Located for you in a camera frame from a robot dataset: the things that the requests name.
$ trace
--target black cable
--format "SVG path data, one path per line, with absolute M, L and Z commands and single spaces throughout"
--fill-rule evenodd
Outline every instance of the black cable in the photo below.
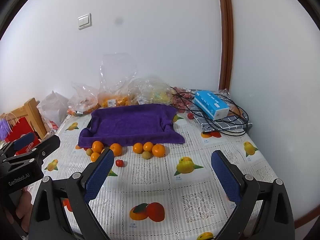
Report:
M 233 121 L 227 121 L 227 120 L 223 120 L 224 118 L 222 118 L 222 119 L 218 119 L 218 120 L 213 121 L 213 120 L 210 119 L 210 117 L 206 114 L 206 112 L 204 112 L 202 109 L 200 109 L 200 110 L 192 110 L 192 109 L 190 109 L 190 108 L 188 107 L 188 105 L 185 103 L 184 100 L 189 101 L 190 103 L 192 103 L 192 104 L 195 105 L 195 106 L 197 106 L 197 105 L 196 105 L 193 101 L 191 101 L 190 99 L 184 98 L 184 97 L 181 95 L 181 94 L 185 94 L 185 93 L 191 94 L 191 95 L 195 95 L 194 93 L 191 93 L 191 92 L 178 92 L 175 88 L 173 88 L 173 87 L 171 87 L 171 88 L 176 91 L 176 94 L 172 94 L 172 95 L 180 98 L 181 101 L 183 102 L 183 104 L 185 105 L 186 109 L 178 108 L 178 107 L 175 107 L 173 104 L 171 104 L 172 107 L 174 107 L 174 108 L 176 108 L 176 109 L 178 109 L 178 110 L 183 110 L 183 111 L 188 110 L 188 111 L 190 111 L 193 115 L 198 116 L 198 117 L 201 117 L 201 118 L 204 118 L 204 119 L 206 120 L 206 122 L 208 123 L 208 125 L 209 125 L 212 129 L 214 129 L 214 130 L 216 130 L 216 131 L 218 131 L 218 132 L 220 132 L 220 133 L 222 133 L 222 134 L 224 134 L 224 135 L 229 135 L 229 136 L 233 136 L 233 137 L 239 137 L 239 136 L 243 136 L 244 134 L 247 133 L 247 130 L 248 130 L 248 122 L 249 122 L 249 115 L 247 114 L 247 112 L 246 112 L 243 108 L 241 108 L 240 106 L 238 106 L 238 105 L 237 105 L 233 100 L 231 100 L 230 98 L 228 98 L 228 97 L 226 97 L 226 96 L 224 96 L 224 95 L 215 94 L 215 95 L 217 95 L 218 97 L 223 97 L 223 98 L 220 98 L 221 100 L 224 100 L 224 101 L 227 102 L 227 103 L 233 104 L 233 105 L 237 108 L 237 110 L 239 111 L 239 113 L 241 113 L 241 111 L 240 111 L 240 109 L 241 109 L 241 110 L 247 115 L 248 120 L 246 120 L 245 118 L 243 118 L 243 117 L 241 116 L 241 114 L 239 115 L 239 114 L 237 114 L 237 113 L 229 110 L 231 113 L 234 114 L 234 116 L 236 116 L 236 119 L 235 119 L 235 120 L 233 120 Z M 235 131 L 227 130 L 227 129 L 224 129 L 224 128 L 222 128 L 221 126 L 218 126 L 218 125 L 216 124 L 217 121 L 219 121 L 219 122 L 231 123 L 231 124 L 233 124 L 233 125 L 239 125 L 239 124 L 235 124 L 235 123 L 234 123 L 234 121 L 239 120 L 239 119 L 242 120 L 243 124 L 245 125 L 245 128 L 243 128 L 243 131 L 241 131 L 241 132 L 235 132 Z

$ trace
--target fruit print tablecloth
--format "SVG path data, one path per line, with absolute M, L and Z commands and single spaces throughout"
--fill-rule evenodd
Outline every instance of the fruit print tablecloth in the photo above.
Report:
M 57 132 L 60 148 L 44 160 L 45 176 L 68 178 L 90 163 L 84 149 L 76 147 L 79 133 L 89 121 L 90 115 L 66 118 Z M 197 240 L 205 232 L 210 233 L 203 237 L 217 235 L 235 204 L 228 200 L 211 167 L 214 150 L 221 150 L 244 174 L 252 174 L 257 180 L 272 182 L 277 178 L 248 135 L 204 135 L 200 125 L 189 120 L 187 114 L 178 114 L 174 121 L 175 131 L 186 140 L 183 145 L 164 144 L 166 156 L 149 160 L 135 154 L 132 146 L 123 147 L 123 154 L 115 159 L 122 159 L 126 166 L 114 164 L 97 198 L 90 201 L 93 213 L 111 239 Z M 33 200 L 39 184 L 29 186 Z M 261 202 L 257 202 L 248 232 L 260 206 Z M 155 210 L 158 216 L 153 217 L 150 212 Z M 72 229 L 80 233 L 73 213 L 67 209 L 66 213 Z

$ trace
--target barcode label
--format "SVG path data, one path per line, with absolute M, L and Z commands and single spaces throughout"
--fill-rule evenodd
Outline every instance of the barcode label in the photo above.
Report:
M 108 107 L 114 107 L 117 106 L 115 99 L 108 100 Z

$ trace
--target folded cloth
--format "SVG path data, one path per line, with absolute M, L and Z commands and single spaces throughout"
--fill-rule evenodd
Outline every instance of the folded cloth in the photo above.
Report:
M 185 143 L 173 130 L 177 110 L 172 106 L 145 104 L 97 109 L 91 114 L 91 127 L 79 135 L 80 147 L 91 147 L 94 141 L 122 146 L 146 143 Z

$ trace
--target silver screw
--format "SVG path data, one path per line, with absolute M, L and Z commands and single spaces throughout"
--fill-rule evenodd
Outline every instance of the silver screw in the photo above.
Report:
M 281 179 L 276 179 L 276 184 L 278 184 L 278 185 L 282 185 L 282 184 L 283 184 L 283 182 L 282 182 L 282 180 L 281 180 Z
M 244 177 L 246 180 L 253 180 L 253 176 L 250 174 L 246 174 Z
M 49 177 L 48 177 L 48 176 L 45 176 L 45 177 L 42 179 L 43 182 L 47 182 L 48 180 L 49 180 Z
M 76 173 L 72 174 L 72 177 L 74 179 L 78 179 L 78 178 L 80 178 L 80 176 L 81 176 L 81 174 L 79 172 L 76 172 Z

